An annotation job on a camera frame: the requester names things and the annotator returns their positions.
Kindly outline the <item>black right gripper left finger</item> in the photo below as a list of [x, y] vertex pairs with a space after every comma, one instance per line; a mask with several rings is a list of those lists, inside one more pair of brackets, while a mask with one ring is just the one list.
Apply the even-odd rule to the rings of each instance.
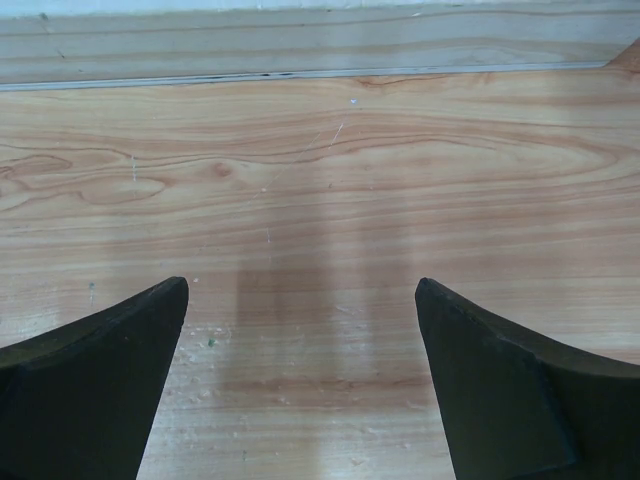
[[136, 478], [188, 300], [170, 277], [3, 347], [2, 478]]

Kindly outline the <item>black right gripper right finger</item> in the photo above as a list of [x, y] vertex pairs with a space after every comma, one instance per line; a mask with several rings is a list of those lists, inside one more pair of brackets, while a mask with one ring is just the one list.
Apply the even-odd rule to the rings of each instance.
[[415, 292], [459, 479], [635, 479], [639, 369], [555, 341], [424, 278]]

